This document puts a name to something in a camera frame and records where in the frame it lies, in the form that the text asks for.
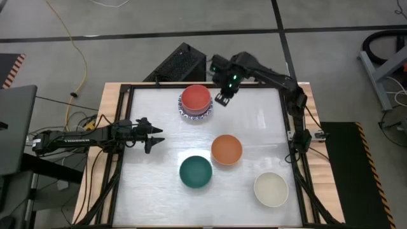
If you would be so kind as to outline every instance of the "concrete floor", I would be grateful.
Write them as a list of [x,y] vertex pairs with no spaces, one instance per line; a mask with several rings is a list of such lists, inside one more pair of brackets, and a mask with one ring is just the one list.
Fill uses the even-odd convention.
[[[121,2],[101,1],[107,4]],[[73,36],[277,28],[269,0],[130,0],[121,8],[105,8],[86,0],[50,2]],[[405,25],[407,22],[401,15],[394,14],[396,1],[277,2],[283,26],[290,29]],[[407,10],[406,1],[400,2]],[[286,37],[296,77],[298,81],[311,82],[320,119],[362,123],[396,226],[407,228],[404,216],[407,212],[407,150],[386,140],[378,128],[381,106],[367,74],[356,60],[362,41],[373,32],[287,33]],[[60,36],[66,36],[66,32],[44,0],[9,0],[0,12],[0,38]],[[98,108],[105,82],[142,81],[182,42],[208,56],[218,53],[230,57],[245,50],[257,56],[264,65],[287,73],[278,34],[78,41],[76,44],[88,61],[89,75],[75,103]],[[378,41],[373,46],[373,50],[383,57],[394,52],[393,39]],[[83,63],[68,41],[0,43],[0,52],[27,55],[13,87],[35,84],[38,95],[44,97],[67,101],[69,92],[79,85],[83,76]],[[63,125],[65,111],[62,104],[37,100],[30,129]],[[389,115],[389,121],[396,120],[404,112],[404,108],[399,108]],[[406,142],[400,133],[390,135]],[[67,200],[71,193],[62,196]],[[69,217],[72,217],[72,205],[67,209]],[[59,208],[41,211],[37,219],[36,228],[67,224]]]

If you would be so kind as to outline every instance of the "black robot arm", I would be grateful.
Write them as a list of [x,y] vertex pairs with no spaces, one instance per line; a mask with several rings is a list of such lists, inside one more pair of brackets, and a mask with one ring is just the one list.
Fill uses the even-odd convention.
[[216,96],[215,101],[224,106],[238,92],[239,85],[245,78],[253,77],[280,90],[284,96],[287,112],[293,117],[294,136],[291,146],[299,153],[308,151],[312,136],[304,128],[304,108],[307,96],[295,80],[262,66],[255,57],[247,52],[234,55],[230,60],[220,55],[214,55],[210,70],[215,73],[213,82],[221,87],[221,92]]
[[140,141],[145,142],[144,150],[150,153],[151,147],[162,142],[164,138],[148,137],[148,134],[163,130],[153,127],[147,118],[136,121],[137,124],[132,124],[130,120],[120,120],[85,132],[47,130],[34,137],[32,150],[37,155],[43,155],[59,148],[99,146],[106,153],[119,153],[126,142],[130,141],[134,145]]

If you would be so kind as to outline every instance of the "wooden table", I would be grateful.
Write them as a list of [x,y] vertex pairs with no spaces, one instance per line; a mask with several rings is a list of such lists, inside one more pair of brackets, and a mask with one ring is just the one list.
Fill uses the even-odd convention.
[[[211,84],[211,82],[198,82],[198,83],[199,84]],[[99,120],[100,116],[102,114],[104,114],[107,117],[107,119],[109,119],[109,121],[114,121],[114,116],[116,114],[116,107],[117,107],[118,98],[119,98],[120,86],[122,84],[154,85],[155,83],[106,83],[103,94],[102,94],[102,100],[100,102],[98,120]],[[194,84],[194,83],[193,82],[177,82],[177,84]],[[310,109],[314,118],[317,121],[319,121],[318,113],[317,113],[317,109],[315,107],[315,101],[314,101],[314,97],[312,95],[310,84],[309,83],[299,83],[299,84],[304,89],[305,94],[308,96],[308,102],[307,102],[308,108]],[[124,118],[124,112],[125,112],[125,108],[126,108],[125,104],[127,102],[126,96],[127,96],[127,94],[125,95],[125,98],[123,100],[123,109],[121,111],[120,118]],[[313,119],[311,119],[311,116],[307,112],[305,113],[305,122],[306,122],[307,128],[309,130],[318,130],[319,129],[319,127],[315,124],[315,122],[313,121]],[[107,124],[108,124],[107,121],[102,119],[100,121],[99,126],[103,127]],[[324,155],[328,156],[328,153],[327,153],[326,147],[325,147],[325,143],[313,142],[311,144],[311,147],[313,149],[320,151]],[[88,165],[93,164],[93,162],[95,161],[96,155],[99,151],[100,151],[100,148],[98,148],[98,147],[90,148],[90,151],[88,154]],[[340,201],[339,201],[339,197],[338,197],[338,192],[336,190],[336,185],[335,185],[335,181],[333,178],[333,173],[332,173],[330,163],[324,157],[320,156],[318,153],[312,151],[311,149],[308,151],[307,157],[308,157],[308,164],[310,167],[310,173],[311,173],[311,177],[312,177],[312,183],[314,185],[315,194],[318,196],[319,200],[322,202],[322,204],[325,206],[325,208],[333,215],[334,218],[336,218],[338,221],[344,222],[343,213],[342,213],[342,209],[341,209],[341,205],[340,205]],[[85,205],[84,205],[84,208],[83,208],[81,214],[79,215],[79,220],[82,219],[82,217],[86,214],[90,185],[92,185],[92,193],[90,194],[90,207],[93,206],[93,203],[99,197],[100,189],[102,186],[103,175],[104,175],[104,171],[105,171],[105,166],[106,166],[106,160],[107,160],[106,153],[103,153],[98,157],[98,159],[95,163],[94,170],[93,170],[92,184],[90,184],[90,173],[91,173],[92,167],[88,166],[86,168],[88,171],[87,193],[85,196],[85,173],[84,173],[81,188],[80,188],[79,195],[78,195],[78,199],[76,202],[74,217],[73,217],[72,221],[74,221],[76,219],[76,217],[78,216],[80,209],[82,207],[84,198],[85,198]],[[112,168],[111,168],[111,175],[113,174],[115,167],[116,167],[116,162],[113,162]],[[306,207],[306,211],[307,211],[308,222],[312,223],[312,222],[314,222],[314,219],[312,217],[311,204],[310,204],[307,194],[304,191],[303,191],[303,195],[304,195],[304,199],[305,199],[305,207]],[[110,203],[111,203],[111,193],[105,200],[101,223],[107,223]]]

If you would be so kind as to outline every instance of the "green bowl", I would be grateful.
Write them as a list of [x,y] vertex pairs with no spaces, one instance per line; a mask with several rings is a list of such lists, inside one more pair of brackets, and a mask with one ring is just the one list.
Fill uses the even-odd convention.
[[200,188],[212,177],[212,166],[201,156],[190,156],[179,168],[181,181],[190,188]]

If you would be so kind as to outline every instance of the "yellow and black hazard tape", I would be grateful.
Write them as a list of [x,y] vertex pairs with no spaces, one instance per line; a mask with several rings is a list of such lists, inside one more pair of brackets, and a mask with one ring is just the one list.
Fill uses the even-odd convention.
[[366,152],[366,156],[368,157],[369,164],[370,164],[370,167],[371,167],[371,171],[373,172],[373,177],[375,178],[377,189],[378,189],[378,192],[380,194],[380,198],[382,198],[384,211],[387,214],[387,219],[389,220],[390,228],[391,229],[396,229],[396,226],[395,226],[394,220],[393,220],[393,216],[392,216],[392,213],[390,211],[389,204],[387,203],[386,195],[384,194],[384,191],[383,191],[383,188],[382,188],[382,183],[380,182],[379,175],[377,174],[377,171],[376,171],[375,163],[373,162],[373,158],[372,158],[370,150],[369,150],[368,141],[366,140],[366,137],[364,136],[364,133],[363,133],[362,125],[360,123],[357,123],[357,122],[355,124],[357,125],[357,128],[359,129],[359,134],[360,134],[360,136],[362,138],[362,143],[364,145],[364,150]]
[[25,55],[21,54],[20,56],[17,57],[13,67],[10,70],[10,73],[8,74],[6,81],[3,83],[3,88],[7,89],[11,87],[11,84],[13,83],[18,70],[20,70],[21,65],[23,64],[23,61],[25,59]]

